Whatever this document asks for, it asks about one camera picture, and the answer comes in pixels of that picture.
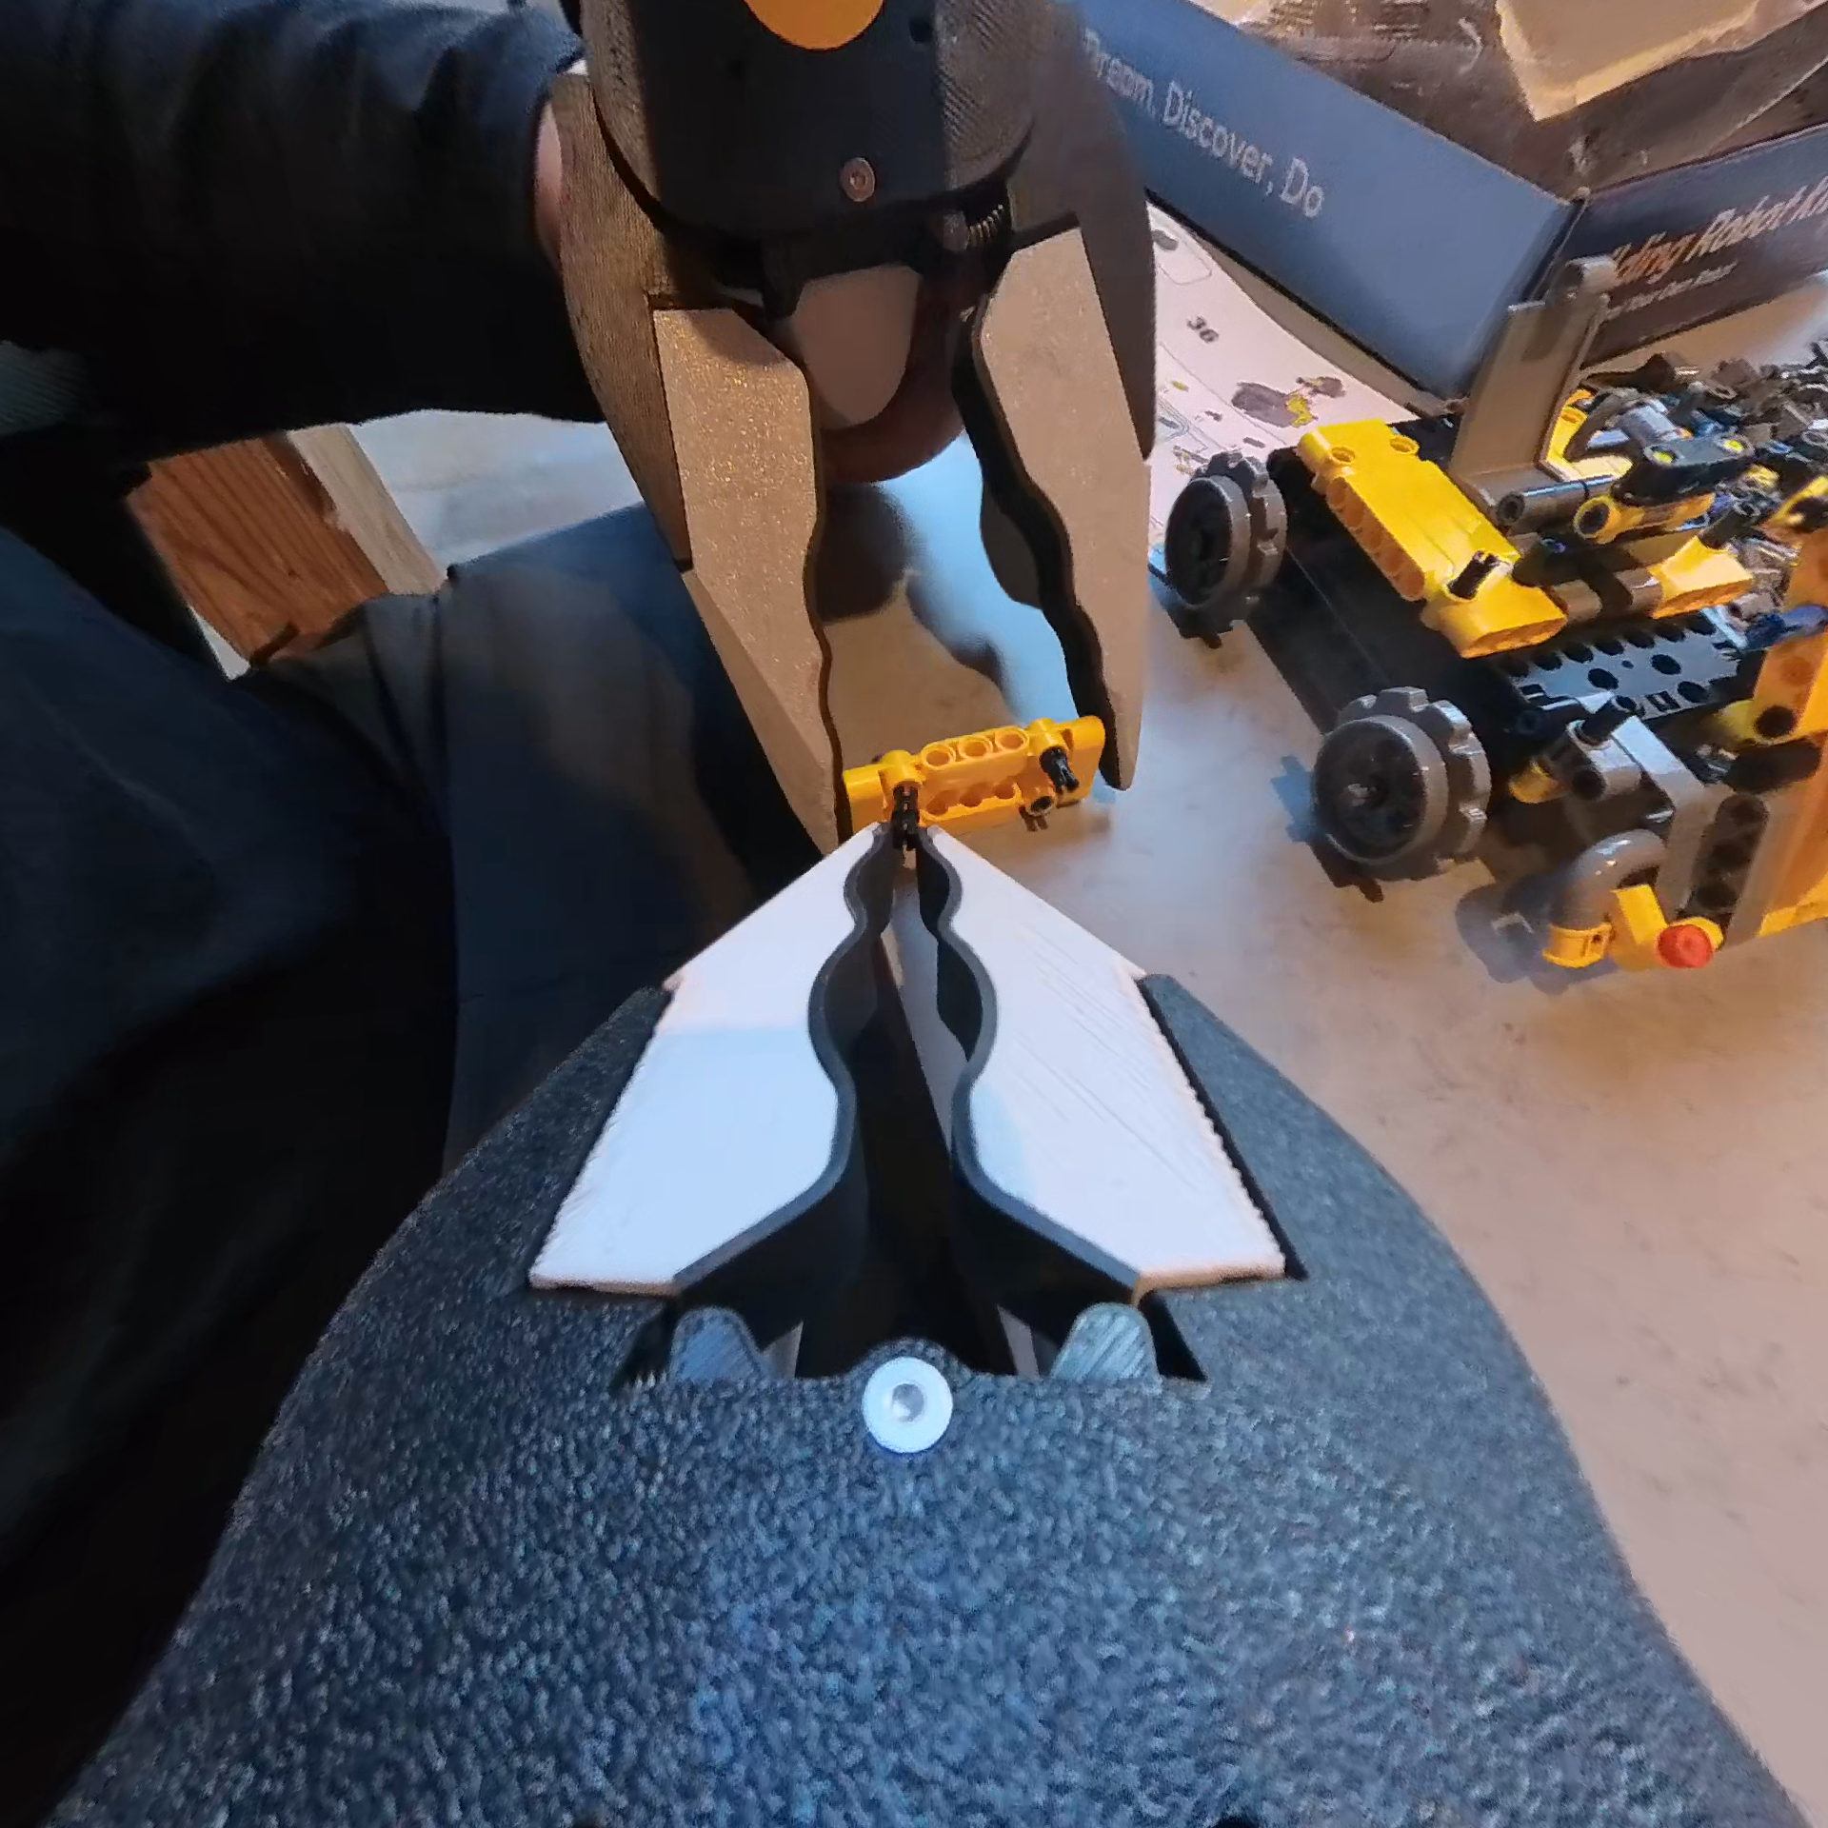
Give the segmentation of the instruction booklet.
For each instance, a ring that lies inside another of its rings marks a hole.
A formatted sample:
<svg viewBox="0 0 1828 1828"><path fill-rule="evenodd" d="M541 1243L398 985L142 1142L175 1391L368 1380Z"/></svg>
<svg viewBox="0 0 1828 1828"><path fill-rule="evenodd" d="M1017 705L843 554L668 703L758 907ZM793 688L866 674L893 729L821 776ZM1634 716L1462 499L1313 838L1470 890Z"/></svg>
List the instruction booklet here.
<svg viewBox="0 0 1828 1828"><path fill-rule="evenodd" d="M1309 430L1415 418L1279 326L1196 231L1150 206L1156 261L1158 480L1187 478L1223 451L1267 457Z"/></svg>

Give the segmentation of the person's dark jacket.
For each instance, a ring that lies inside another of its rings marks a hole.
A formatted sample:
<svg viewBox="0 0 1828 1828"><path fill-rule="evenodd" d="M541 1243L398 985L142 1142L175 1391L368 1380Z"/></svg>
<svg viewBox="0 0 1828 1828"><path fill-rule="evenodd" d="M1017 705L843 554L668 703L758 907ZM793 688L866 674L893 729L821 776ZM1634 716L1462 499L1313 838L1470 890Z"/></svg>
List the person's dark jacket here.
<svg viewBox="0 0 1828 1828"><path fill-rule="evenodd" d="M190 1602L283 1391L442 1159L450 869L277 677L3 591L3 1807Z"/></svg>

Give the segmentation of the pile of loose toy bricks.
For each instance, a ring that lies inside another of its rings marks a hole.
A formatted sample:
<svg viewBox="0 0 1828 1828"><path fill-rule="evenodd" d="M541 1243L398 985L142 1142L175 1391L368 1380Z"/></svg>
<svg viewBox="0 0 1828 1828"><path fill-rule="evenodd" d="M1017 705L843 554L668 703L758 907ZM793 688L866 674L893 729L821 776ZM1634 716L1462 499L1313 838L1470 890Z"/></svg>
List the pile of loose toy bricks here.
<svg viewBox="0 0 1828 1828"><path fill-rule="evenodd" d="M1743 432L1755 445L1825 444L1827 353L1816 342L1806 359L1759 364L1743 356L1711 366L1679 351L1656 351L1628 367L1592 371L1586 384L1656 400L1679 429L1701 436Z"/></svg>

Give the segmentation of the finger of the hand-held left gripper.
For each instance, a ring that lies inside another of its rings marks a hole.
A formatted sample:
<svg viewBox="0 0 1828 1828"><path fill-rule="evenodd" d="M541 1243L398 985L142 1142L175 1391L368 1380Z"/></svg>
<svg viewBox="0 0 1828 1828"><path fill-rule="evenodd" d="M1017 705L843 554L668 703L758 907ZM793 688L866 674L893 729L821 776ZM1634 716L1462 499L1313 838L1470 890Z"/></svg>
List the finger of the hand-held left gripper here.
<svg viewBox="0 0 1828 1828"><path fill-rule="evenodd" d="M1147 698L1150 473L1082 228L1017 248L970 326L970 439L1013 525L1101 775L1137 776Z"/></svg>
<svg viewBox="0 0 1828 1828"><path fill-rule="evenodd" d="M807 379L729 308L660 311L686 585L796 817L843 842L829 652L809 600L824 494Z"/></svg>

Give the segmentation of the wooden beam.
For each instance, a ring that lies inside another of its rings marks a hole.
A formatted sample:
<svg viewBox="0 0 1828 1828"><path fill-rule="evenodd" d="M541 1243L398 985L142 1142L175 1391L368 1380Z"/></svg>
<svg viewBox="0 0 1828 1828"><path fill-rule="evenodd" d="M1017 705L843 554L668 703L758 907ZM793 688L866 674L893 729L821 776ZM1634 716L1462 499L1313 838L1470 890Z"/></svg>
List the wooden beam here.
<svg viewBox="0 0 1828 1828"><path fill-rule="evenodd" d="M348 424L152 461L126 501L186 603L256 666L447 578Z"/></svg>

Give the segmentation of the grey desk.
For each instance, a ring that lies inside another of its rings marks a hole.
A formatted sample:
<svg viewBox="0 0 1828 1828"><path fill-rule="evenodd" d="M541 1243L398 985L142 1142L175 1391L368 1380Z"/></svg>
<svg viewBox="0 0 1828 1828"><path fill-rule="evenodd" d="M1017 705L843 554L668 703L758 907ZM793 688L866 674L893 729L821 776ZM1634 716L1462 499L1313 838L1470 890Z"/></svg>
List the grey desk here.
<svg viewBox="0 0 1828 1828"><path fill-rule="evenodd" d="M1449 1236L1637 1580L1825 1823L1825 925L1695 972L1539 967L1471 865L1377 893L1306 836L1318 729L1247 628L1150 617L1130 792L980 847L1176 975Z"/></svg>

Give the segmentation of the yellow brick panel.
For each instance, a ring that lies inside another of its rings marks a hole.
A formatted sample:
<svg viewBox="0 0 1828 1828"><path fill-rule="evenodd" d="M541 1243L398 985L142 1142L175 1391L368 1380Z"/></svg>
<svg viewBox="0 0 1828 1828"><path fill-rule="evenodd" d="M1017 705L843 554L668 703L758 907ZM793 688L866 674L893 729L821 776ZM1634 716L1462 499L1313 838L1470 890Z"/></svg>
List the yellow brick panel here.
<svg viewBox="0 0 1828 1828"><path fill-rule="evenodd" d="M1082 789L1059 803L1039 753L1064 743ZM894 784L920 784L920 826L953 833L1007 821L1034 824L1078 805L1090 787L1105 750L1105 727L1096 716L1066 722L1034 720L997 724L961 737L941 737L916 748L891 748L878 760L847 767L843 787L853 824L886 824Z"/></svg>

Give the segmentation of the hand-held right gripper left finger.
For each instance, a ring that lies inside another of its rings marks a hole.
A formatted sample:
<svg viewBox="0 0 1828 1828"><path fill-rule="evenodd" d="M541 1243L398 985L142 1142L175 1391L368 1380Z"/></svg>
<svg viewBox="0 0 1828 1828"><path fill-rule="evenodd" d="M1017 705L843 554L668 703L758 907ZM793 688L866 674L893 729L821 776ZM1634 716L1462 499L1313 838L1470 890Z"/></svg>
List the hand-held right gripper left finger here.
<svg viewBox="0 0 1828 1828"><path fill-rule="evenodd" d="M676 972L535 1287L843 1287L866 1223L853 1058L902 863L893 828L871 826Z"/></svg>

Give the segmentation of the person's left hand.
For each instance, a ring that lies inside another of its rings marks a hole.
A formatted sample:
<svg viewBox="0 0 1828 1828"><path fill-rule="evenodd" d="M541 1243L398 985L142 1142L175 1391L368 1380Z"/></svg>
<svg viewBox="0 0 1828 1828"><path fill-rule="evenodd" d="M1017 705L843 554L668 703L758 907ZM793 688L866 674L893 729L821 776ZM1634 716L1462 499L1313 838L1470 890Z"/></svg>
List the person's left hand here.
<svg viewBox="0 0 1828 1828"><path fill-rule="evenodd" d="M866 487L899 478L930 463L961 432L950 379L911 375L878 415L821 436L824 480L827 487Z"/></svg>

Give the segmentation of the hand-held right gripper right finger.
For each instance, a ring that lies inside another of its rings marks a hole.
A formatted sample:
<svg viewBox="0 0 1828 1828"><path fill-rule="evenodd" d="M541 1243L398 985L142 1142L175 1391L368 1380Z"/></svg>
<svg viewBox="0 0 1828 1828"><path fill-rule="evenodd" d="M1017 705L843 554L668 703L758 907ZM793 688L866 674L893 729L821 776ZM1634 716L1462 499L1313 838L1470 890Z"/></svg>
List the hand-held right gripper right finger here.
<svg viewBox="0 0 1828 1828"><path fill-rule="evenodd" d="M1142 971L961 840L927 828L920 914L967 1064L951 1165L988 1295L1154 1295L1287 1272Z"/></svg>

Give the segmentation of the person's leg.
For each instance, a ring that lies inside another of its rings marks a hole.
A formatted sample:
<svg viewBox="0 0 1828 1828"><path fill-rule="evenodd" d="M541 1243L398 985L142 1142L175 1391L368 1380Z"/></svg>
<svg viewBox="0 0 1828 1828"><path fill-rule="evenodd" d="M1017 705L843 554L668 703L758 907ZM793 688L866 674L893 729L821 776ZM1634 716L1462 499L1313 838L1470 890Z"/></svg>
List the person's leg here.
<svg viewBox="0 0 1828 1828"><path fill-rule="evenodd" d="M364 603L261 689L348 731L439 821L447 1166L817 859L643 507Z"/></svg>

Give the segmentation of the dark blue cardboard box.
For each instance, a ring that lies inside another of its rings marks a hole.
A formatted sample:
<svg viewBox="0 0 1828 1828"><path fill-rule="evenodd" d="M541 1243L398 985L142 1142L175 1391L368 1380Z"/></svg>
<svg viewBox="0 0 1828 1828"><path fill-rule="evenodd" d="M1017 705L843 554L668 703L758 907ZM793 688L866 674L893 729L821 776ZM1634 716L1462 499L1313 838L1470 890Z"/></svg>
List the dark blue cardboard box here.
<svg viewBox="0 0 1828 1828"><path fill-rule="evenodd" d="M1433 396L1569 258L1592 353L1825 267L1825 1L1099 1L1147 190Z"/></svg>

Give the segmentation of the person's left forearm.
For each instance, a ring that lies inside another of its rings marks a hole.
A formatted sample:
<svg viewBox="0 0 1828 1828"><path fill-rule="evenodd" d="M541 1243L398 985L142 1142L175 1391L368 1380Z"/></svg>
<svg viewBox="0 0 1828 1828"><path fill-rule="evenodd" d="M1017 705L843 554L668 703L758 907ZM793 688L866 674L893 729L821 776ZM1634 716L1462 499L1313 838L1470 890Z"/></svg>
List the person's left forearm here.
<svg viewBox="0 0 1828 1828"><path fill-rule="evenodd" d="M3 334L145 451L415 408L595 419L530 6L4 5Z"/></svg>

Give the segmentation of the yellow brick toy vehicle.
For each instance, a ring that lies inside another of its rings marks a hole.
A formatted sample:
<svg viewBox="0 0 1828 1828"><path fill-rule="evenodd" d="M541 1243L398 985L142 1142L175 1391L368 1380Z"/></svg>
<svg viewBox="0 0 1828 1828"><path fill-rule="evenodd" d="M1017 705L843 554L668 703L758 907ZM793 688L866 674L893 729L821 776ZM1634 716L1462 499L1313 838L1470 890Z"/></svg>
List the yellow brick toy vehicle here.
<svg viewBox="0 0 1828 1828"><path fill-rule="evenodd" d="M1524 861L1547 964L1704 968L1827 915L1827 454L1595 394L1612 284L1569 261L1457 410L1203 461L1158 568L1311 708L1327 863Z"/></svg>

